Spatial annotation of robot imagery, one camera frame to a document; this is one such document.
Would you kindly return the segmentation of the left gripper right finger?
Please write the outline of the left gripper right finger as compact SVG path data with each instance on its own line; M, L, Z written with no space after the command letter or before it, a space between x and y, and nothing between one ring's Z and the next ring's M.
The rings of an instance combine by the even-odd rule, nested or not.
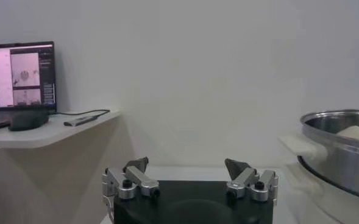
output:
M279 177L273 170L258 173L248 163L226 158L224 160L231 180L226 183L230 201L249 196L256 202L277 201Z

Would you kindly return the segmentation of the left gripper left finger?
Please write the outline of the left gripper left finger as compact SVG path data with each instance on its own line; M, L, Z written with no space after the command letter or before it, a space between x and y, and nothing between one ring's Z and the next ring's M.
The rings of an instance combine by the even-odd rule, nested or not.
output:
M149 178L146 168L147 157L129 161L121 170L106 168L102 174L102 194L107 198L118 197L120 200L131 200L136 197L137 190L149 198L160 196L160 184Z

